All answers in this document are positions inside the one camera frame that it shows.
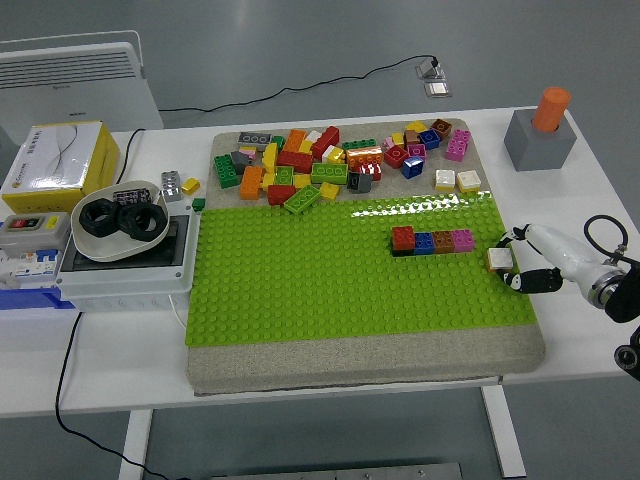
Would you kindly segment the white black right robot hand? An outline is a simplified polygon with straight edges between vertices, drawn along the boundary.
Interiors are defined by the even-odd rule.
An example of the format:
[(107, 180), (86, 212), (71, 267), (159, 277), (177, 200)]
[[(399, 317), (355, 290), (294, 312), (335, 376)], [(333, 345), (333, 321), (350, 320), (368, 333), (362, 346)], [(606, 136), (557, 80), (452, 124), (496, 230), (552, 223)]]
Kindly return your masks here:
[(578, 284), (583, 297), (602, 308), (617, 289), (626, 273), (617, 266), (605, 264), (581, 241), (559, 230), (538, 224), (513, 227), (500, 239), (497, 247), (526, 240), (554, 268), (511, 274), (498, 270), (502, 280), (520, 293), (548, 293), (559, 290), (564, 280)]

